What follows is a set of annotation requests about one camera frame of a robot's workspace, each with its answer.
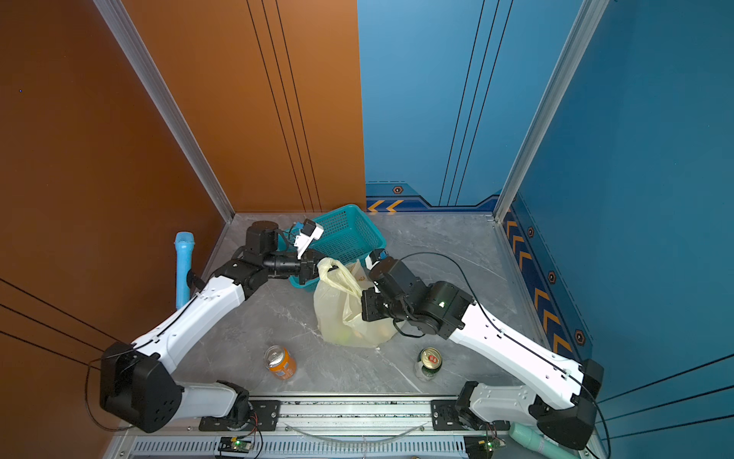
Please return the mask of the cream plastic bag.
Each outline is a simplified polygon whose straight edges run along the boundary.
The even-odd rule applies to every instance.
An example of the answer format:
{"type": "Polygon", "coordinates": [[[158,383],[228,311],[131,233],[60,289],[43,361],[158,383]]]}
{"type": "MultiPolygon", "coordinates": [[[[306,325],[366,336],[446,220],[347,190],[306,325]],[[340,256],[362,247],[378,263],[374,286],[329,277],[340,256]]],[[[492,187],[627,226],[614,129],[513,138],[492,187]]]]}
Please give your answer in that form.
{"type": "Polygon", "coordinates": [[[361,294],[373,284],[359,262],[344,265],[327,257],[317,268],[319,283],[313,293],[313,307],[325,342],[377,348],[397,334],[391,319],[362,319],[361,294]]]}

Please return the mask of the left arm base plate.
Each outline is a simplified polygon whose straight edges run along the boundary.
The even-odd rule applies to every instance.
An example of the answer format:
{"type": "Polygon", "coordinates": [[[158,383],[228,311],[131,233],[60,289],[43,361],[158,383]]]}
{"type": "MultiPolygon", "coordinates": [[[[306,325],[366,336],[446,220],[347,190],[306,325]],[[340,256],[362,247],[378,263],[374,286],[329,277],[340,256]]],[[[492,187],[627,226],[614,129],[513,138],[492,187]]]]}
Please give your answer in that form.
{"type": "Polygon", "coordinates": [[[276,430],[281,409],[278,400],[250,400],[236,405],[233,412],[223,418],[204,417],[200,420],[200,431],[243,431],[272,432],[276,430]]]}

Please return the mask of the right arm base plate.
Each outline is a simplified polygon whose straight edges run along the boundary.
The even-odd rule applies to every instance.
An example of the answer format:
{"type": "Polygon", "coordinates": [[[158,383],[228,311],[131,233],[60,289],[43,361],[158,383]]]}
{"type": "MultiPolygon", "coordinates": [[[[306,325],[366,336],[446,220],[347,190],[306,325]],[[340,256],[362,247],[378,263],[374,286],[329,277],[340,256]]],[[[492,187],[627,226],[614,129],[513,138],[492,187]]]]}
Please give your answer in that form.
{"type": "Polygon", "coordinates": [[[482,421],[465,407],[458,407],[454,399],[434,399],[430,402],[432,428],[435,431],[485,431],[490,433],[507,432],[510,423],[507,421],[482,421]]]}

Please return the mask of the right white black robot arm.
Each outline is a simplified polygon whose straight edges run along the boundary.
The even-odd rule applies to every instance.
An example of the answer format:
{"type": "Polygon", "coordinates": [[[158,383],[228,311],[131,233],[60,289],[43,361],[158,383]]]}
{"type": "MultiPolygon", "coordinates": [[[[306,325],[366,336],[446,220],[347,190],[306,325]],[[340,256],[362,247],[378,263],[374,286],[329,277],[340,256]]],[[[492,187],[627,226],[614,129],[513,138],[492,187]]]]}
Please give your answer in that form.
{"type": "Polygon", "coordinates": [[[361,294],[362,317],[407,323],[418,335],[460,344],[514,376],[516,387],[464,385],[455,410],[470,428],[503,421],[535,424],[548,438],[586,449],[601,416],[596,398],[604,368],[563,357],[491,315],[468,291],[437,281],[425,284],[403,263],[375,250],[364,265],[372,287],[361,294]]]}

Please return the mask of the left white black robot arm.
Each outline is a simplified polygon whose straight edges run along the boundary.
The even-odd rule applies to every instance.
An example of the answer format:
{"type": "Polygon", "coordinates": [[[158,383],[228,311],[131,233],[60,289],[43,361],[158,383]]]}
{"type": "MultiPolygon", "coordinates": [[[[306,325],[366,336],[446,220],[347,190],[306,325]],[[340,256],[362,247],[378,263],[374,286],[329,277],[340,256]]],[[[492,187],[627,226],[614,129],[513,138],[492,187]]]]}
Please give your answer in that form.
{"type": "Polygon", "coordinates": [[[307,219],[294,248],[280,250],[286,236],[277,223],[257,221],[231,260],[216,270],[198,293],[168,319],[135,342],[116,342],[101,356],[99,405],[146,433],[169,422],[211,418],[227,430],[250,422],[250,393],[231,382],[185,384],[172,375],[189,350],[230,311],[241,306],[271,279],[317,278],[323,254],[311,244],[325,229],[307,219]]]}

